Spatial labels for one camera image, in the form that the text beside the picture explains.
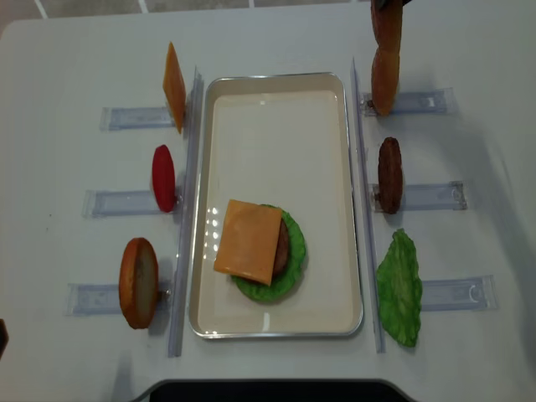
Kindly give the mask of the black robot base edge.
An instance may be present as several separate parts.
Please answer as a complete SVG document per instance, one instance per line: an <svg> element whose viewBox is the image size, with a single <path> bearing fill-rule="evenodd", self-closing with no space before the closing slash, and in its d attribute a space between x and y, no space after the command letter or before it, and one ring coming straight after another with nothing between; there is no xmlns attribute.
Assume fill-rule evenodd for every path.
<svg viewBox="0 0 536 402"><path fill-rule="evenodd" d="M408 401L395 387L353 380L210 380L158 385L151 401Z"/></svg>

